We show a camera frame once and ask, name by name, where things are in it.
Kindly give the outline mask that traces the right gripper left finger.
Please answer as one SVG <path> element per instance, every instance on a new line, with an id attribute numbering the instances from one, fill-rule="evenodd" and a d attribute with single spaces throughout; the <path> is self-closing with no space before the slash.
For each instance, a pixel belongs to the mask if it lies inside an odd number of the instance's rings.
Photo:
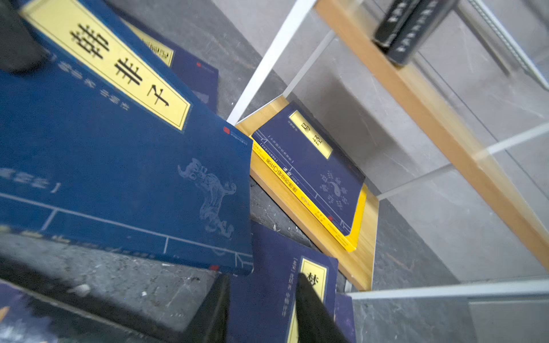
<path id="1" fill-rule="evenodd" d="M 1 1 L 1 71 L 28 73 L 40 68 L 45 60 L 45 51 L 12 1 Z"/>

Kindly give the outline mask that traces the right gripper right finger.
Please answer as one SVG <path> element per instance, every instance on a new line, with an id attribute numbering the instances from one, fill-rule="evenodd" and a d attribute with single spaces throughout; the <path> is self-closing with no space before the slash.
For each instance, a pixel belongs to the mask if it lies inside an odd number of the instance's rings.
<path id="1" fill-rule="evenodd" d="M 307 277 L 297 277 L 296 316 L 299 342 L 348 342 Z"/>

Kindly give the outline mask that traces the blue book Han Feizi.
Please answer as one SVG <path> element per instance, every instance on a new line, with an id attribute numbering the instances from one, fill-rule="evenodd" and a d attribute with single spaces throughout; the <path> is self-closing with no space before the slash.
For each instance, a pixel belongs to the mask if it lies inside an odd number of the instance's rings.
<path id="1" fill-rule="evenodd" d="M 103 1 L 12 1 L 45 51 L 1 71 L 1 228 L 253 271 L 252 140 Z"/>

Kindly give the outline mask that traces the navy book Yi Jing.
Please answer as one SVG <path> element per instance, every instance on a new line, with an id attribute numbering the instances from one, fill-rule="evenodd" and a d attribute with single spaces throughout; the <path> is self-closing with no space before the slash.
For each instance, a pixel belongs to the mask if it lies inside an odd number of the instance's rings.
<path id="1" fill-rule="evenodd" d="M 365 176 L 316 119 L 291 102 L 252 138 L 344 236 L 351 233 Z"/>

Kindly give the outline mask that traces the black wolf book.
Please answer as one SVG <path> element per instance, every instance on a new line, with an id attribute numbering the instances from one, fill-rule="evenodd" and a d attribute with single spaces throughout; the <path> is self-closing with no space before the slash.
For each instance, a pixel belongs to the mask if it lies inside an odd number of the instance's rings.
<path id="1" fill-rule="evenodd" d="M 406 65 L 457 2 L 457 0 L 419 1 L 391 44 L 386 54 L 387 59 L 400 67 Z"/>

